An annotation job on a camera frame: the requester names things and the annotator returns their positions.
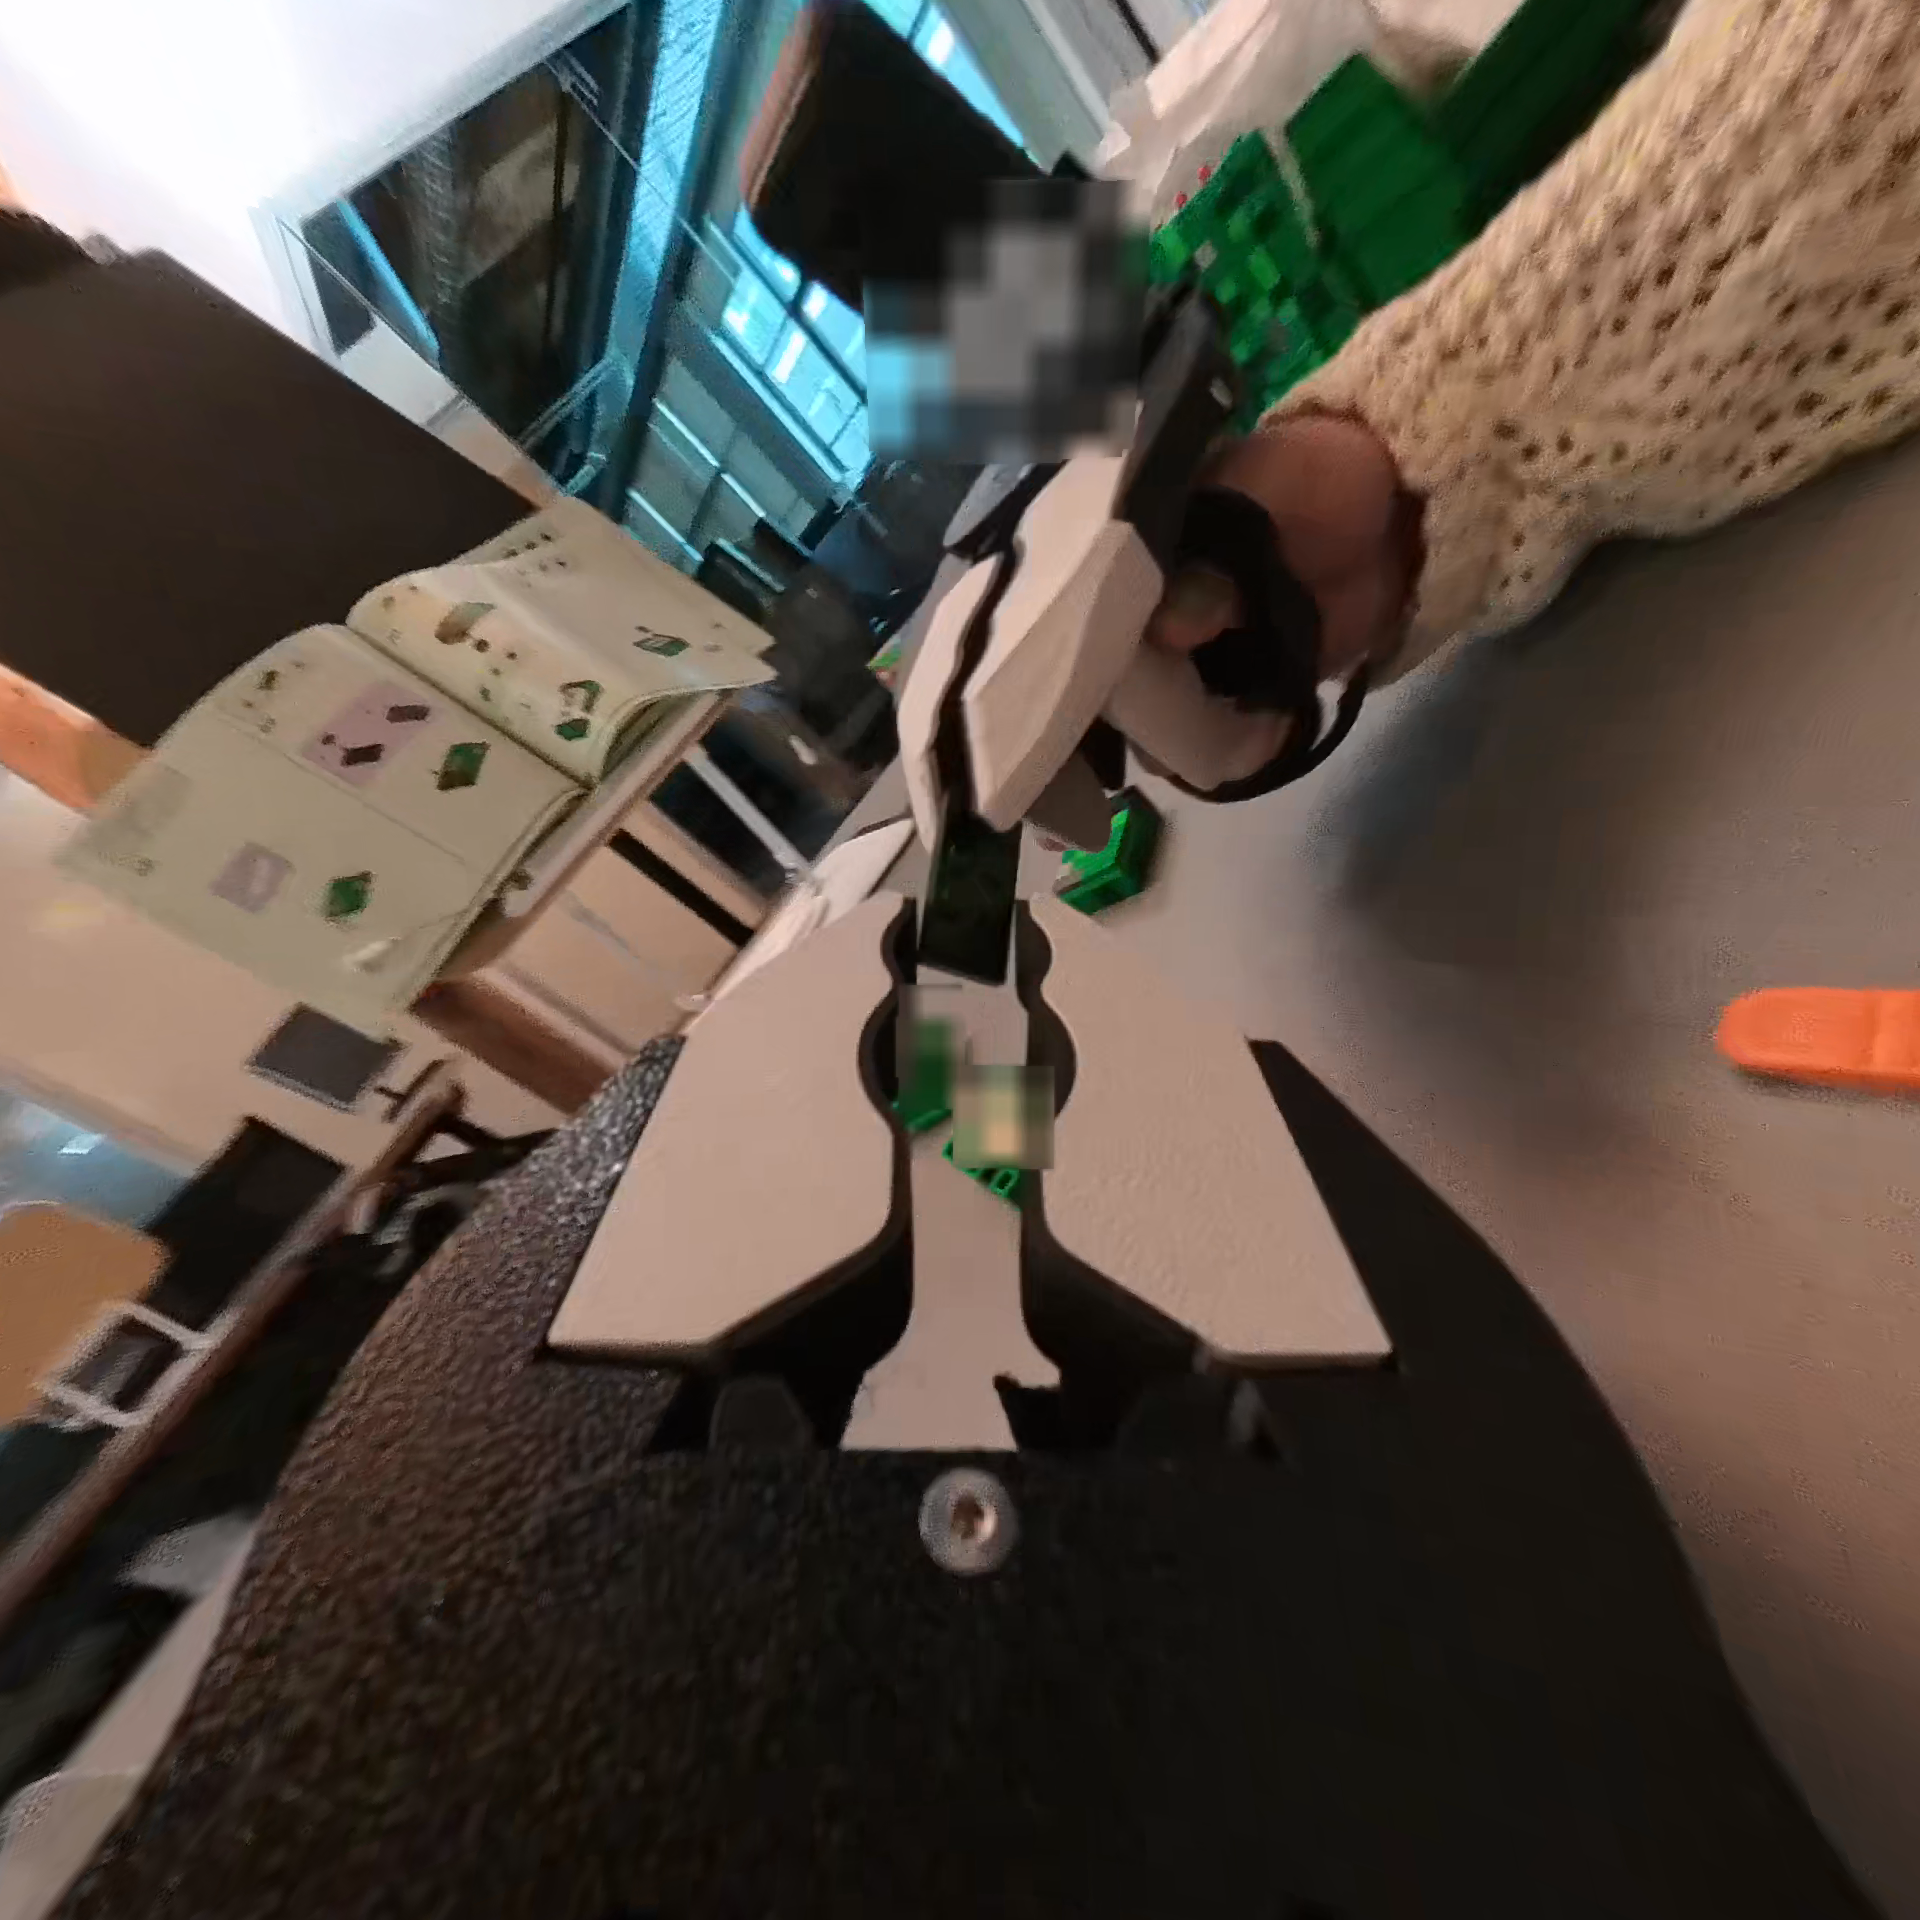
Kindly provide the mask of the orange brick separator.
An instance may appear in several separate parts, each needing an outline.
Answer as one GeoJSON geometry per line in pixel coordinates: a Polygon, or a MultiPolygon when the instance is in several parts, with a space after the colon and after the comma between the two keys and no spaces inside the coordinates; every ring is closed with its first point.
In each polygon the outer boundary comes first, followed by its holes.
{"type": "Polygon", "coordinates": [[[1799,1086],[1919,1092],[1919,989],[1748,991],[1721,1013],[1714,1044],[1741,1071],[1799,1086]]]}

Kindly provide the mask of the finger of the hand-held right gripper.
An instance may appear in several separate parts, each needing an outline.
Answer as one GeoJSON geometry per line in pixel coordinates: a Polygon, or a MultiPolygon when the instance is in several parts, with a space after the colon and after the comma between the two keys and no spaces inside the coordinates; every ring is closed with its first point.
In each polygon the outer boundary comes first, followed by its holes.
{"type": "Polygon", "coordinates": [[[1103,717],[1161,598],[1164,567],[1122,509],[1128,459],[1082,452],[1023,507],[961,729],[972,811],[1007,831],[1103,717]]]}
{"type": "Polygon", "coordinates": [[[927,853],[952,811],[962,822],[1025,835],[1036,798],[1031,672],[1020,560],[976,560],[931,603],[897,709],[908,816],[927,853]]]}

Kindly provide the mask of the person's right hand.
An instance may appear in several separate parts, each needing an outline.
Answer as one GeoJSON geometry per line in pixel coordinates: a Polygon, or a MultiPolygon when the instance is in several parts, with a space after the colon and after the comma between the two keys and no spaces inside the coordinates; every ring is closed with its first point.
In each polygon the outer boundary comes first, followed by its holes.
{"type": "Polygon", "coordinates": [[[1293,414],[1226,445],[1205,481],[1253,501],[1320,612],[1320,677],[1389,659],[1418,585],[1424,507],[1360,421],[1293,414]]]}

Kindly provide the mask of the green lego face block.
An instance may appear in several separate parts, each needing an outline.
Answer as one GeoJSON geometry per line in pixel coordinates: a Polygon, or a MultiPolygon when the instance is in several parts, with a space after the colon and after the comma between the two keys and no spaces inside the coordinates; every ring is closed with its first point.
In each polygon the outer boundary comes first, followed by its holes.
{"type": "Polygon", "coordinates": [[[923,1097],[897,1095],[891,1099],[891,1112],[901,1119],[911,1137],[936,1136],[940,1142],[940,1159],[961,1177],[972,1181],[975,1189],[993,1193],[1007,1206],[1023,1208],[1027,1205],[1027,1195],[1036,1191],[1040,1181],[1040,1172],[1036,1167],[1001,1164],[962,1164],[956,1157],[953,1109],[949,1104],[931,1102],[923,1097]]]}

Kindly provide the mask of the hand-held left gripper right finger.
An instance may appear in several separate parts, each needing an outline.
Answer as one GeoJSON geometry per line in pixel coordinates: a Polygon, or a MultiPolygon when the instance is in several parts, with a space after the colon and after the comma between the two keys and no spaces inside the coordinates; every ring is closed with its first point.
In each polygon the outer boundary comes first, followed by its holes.
{"type": "Polygon", "coordinates": [[[1155,1421],[1224,1425],[1244,1383],[1393,1363],[1232,1019],[1049,897],[1020,908],[1020,1001],[1053,1092],[1020,1236],[1025,1327],[1058,1373],[1049,1438],[1114,1446],[1155,1421]]]}

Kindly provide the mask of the person's right forearm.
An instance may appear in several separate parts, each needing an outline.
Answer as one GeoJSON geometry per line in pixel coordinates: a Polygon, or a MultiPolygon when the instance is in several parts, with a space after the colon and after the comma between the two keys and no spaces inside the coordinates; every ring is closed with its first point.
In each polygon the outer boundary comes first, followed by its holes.
{"type": "Polygon", "coordinates": [[[1919,422],[1919,5],[1688,5],[1591,127],[1266,416],[1424,509],[1404,678],[1615,539],[1696,536],[1919,422]]]}

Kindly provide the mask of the green plastic storage bin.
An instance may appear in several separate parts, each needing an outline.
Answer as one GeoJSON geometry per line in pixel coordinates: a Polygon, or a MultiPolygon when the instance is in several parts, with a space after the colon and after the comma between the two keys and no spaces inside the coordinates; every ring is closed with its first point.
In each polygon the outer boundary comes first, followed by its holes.
{"type": "Polygon", "coordinates": [[[1290,118],[1315,243],[1360,312],[1443,267],[1649,59],[1651,1],[1524,1],[1432,100],[1356,55],[1290,118]]]}

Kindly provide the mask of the open lego instruction booklet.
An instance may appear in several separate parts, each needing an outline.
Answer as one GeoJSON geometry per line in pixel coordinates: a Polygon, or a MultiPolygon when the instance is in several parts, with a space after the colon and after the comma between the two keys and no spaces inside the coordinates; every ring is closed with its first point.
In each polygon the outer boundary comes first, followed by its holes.
{"type": "Polygon", "coordinates": [[[370,588],[185,710],[59,868],[383,1036],[536,853],[771,641],[581,499],[370,588]]]}

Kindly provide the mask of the green lego creeper figure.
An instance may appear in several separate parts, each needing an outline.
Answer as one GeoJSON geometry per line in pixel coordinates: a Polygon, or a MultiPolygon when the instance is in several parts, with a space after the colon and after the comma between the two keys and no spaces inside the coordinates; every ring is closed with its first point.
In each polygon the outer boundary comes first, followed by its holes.
{"type": "Polygon", "coordinates": [[[1321,248],[1305,193],[1261,133],[1244,133],[1149,232],[1156,284],[1194,284],[1219,312],[1257,421],[1330,361],[1360,323],[1354,284],[1321,248]]]}

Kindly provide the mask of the white paper sheets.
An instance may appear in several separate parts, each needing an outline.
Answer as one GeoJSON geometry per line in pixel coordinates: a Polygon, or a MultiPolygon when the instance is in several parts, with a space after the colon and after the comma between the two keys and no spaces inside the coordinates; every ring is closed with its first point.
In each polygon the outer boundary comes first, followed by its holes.
{"type": "Polygon", "coordinates": [[[1096,168],[1115,175],[1149,149],[1178,149],[1234,113],[1242,127],[1275,127],[1343,62],[1369,55],[1381,28],[1377,5],[1365,1],[1215,5],[1114,93],[1096,168]]]}

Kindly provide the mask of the green lego block dark studs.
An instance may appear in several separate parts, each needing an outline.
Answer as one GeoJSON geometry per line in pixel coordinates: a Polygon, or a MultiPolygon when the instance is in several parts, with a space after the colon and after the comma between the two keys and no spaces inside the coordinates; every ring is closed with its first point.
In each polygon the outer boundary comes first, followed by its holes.
{"type": "Polygon", "coordinates": [[[1053,895],[1084,917],[1103,917],[1137,900],[1160,876],[1164,811],[1137,784],[1114,798],[1111,835],[1097,851],[1071,851],[1053,895]]]}

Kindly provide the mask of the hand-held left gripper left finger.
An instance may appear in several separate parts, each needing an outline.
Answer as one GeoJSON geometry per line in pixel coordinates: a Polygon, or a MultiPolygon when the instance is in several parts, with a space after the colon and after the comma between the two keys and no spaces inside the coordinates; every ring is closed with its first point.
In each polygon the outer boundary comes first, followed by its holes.
{"type": "Polygon", "coordinates": [[[874,893],[685,1032],[547,1348],[780,1383],[823,1446],[913,1303],[911,1151],[889,1076],[916,910],[874,893]]]}

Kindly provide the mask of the dark green lego assembly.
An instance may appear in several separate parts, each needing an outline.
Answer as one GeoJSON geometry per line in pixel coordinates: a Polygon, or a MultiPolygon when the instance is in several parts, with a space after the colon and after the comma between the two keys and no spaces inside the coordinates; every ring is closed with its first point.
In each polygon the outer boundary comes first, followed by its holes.
{"type": "Polygon", "coordinates": [[[919,900],[919,968],[1003,984],[1016,940],[1023,831],[949,811],[919,900]]]}

